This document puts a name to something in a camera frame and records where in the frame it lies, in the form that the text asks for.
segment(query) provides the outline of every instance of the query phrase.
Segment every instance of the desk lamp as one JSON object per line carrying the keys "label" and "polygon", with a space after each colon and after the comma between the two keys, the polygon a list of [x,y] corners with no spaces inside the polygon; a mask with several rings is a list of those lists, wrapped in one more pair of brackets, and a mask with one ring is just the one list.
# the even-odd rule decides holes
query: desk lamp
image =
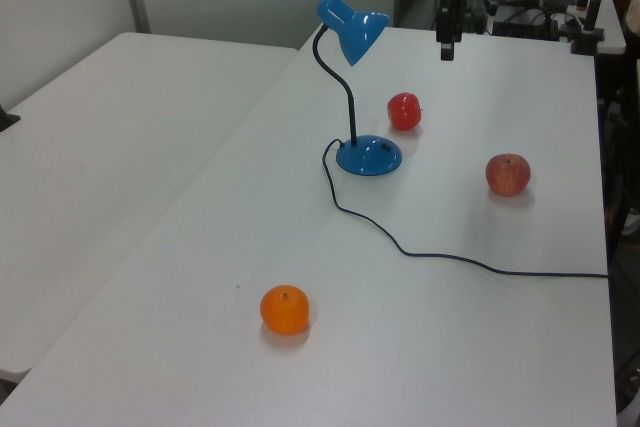
{"label": "desk lamp", "polygon": [[345,80],[324,63],[318,54],[320,37],[331,29],[338,34],[342,53],[355,65],[373,45],[389,23],[389,17],[375,12],[356,12],[342,0],[321,0],[318,16],[323,24],[313,39],[313,56],[320,66],[336,79],[347,92],[351,140],[344,142],[336,154],[336,162],[347,172],[357,175],[383,175],[398,168],[402,153],[396,144],[377,135],[356,135],[353,93]]}

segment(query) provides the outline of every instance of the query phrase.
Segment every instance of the lamp neck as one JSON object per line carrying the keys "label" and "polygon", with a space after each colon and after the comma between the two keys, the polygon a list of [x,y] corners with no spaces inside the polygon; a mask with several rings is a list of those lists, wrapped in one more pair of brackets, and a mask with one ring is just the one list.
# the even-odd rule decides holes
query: lamp neck
{"label": "lamp neck", "polygon": [[313,56],[315,57],[316,62],[320,64],[320,67],[322,67],[331,77],[336,79],[340,83],[340,85],[344,87],[344,90],[347,91],[347,101],[349,102],[349,127],[351,130],[351,145],[356,145],[358,141],[356,138],[356,112],[355,112],[354,101],[353,101],[353,92],[351,92],[351,88],[345,82],[345,80],[342,77],[340,77],[338,74],[336,74],[333,70],[331,70],[331,68],[327,64],[324,63],[324,61],[320,58],[320,54],[318,53],[318,42],[320,41],[320,37],[322,37],[322,35],[328,29],[329,29],[329,26],[327,24],[322,24],[322,27],[320,27],[320,30],[314,37]]}

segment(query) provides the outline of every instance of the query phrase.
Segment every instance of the cable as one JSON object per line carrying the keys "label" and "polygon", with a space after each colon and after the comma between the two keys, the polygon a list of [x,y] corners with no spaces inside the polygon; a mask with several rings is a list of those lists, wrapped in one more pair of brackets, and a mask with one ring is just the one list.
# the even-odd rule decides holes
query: cable
{"label": "cable", "polygon": [[324,167],[325,174],[327,175],[327,180],[329,181],[329,187],[331,188],[331,197],[333,198],[333,203],[341,212],[344,212],[345,214],[353,215],[355,217],[359,217],[375,225],[380,231],[382,231],[383,234],[385,234],[391,240],[391,242],[395,244],[396,248],[407,257],[440,258],[440,259],[457,260],[460,262],[466,262],[468,264],[476,265],[485,270],[488,270],[489,272],[493,272],[495,274],[501,274],[501,275],[513,275],[513,276],[520,276],[520,277],[571,277],[571,278],[609,279],[609,276],[607,274],[587,274],[587,273],[572,273],[572,272],[517,272],[517,271],[511,271],[511,270],[500,270],[494,267],[490,267],[487,264],[484,264],[478,260],[462,257],[459,255],[438,254],[438,253],[415,253],[415,252],[409,252],[403,249],[402,246],[396,240],[396,238],[393,235],[391,235],[391,233],[389,233],[388,230],[382,227],[382,225],[380,225],[375,220],[373,220],[371,217],[367,217],[366,215],[361,214],[359,212],[346,209],[338,203],[338,199],[336,197],[336,189],[333,185],[333,179],[331,178],[329,167],[327,166],[327,154],[329,153],[329,149],[331,149],[333,144],[335,144],[336,142],[340,144],[341,148],[344,147],[345,145],[344,142],[342,142],[340,139],[334,139],[329,143],[329,145],[327,145],[327,148],[324,150],[324,154],[322,154],[322,165]]}

